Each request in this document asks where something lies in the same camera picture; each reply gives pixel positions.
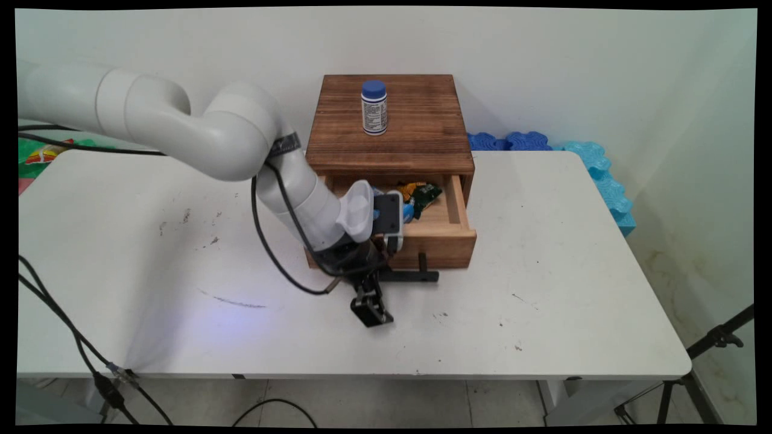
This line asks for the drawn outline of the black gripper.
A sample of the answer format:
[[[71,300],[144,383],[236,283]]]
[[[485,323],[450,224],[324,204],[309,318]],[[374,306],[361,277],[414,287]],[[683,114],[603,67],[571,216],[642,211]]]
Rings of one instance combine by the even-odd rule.
[[[389,258],[391,253],[382,238],[356,244],[347,234],[333,247],[312,253],[312,261],[317,267],[333,277],[326,291],[332,291],[343,281],[356,286],[356,297],[351,300],[350,309],[368,328],[394,321],[384,304],[378,275],[372,274],[388,266]]]

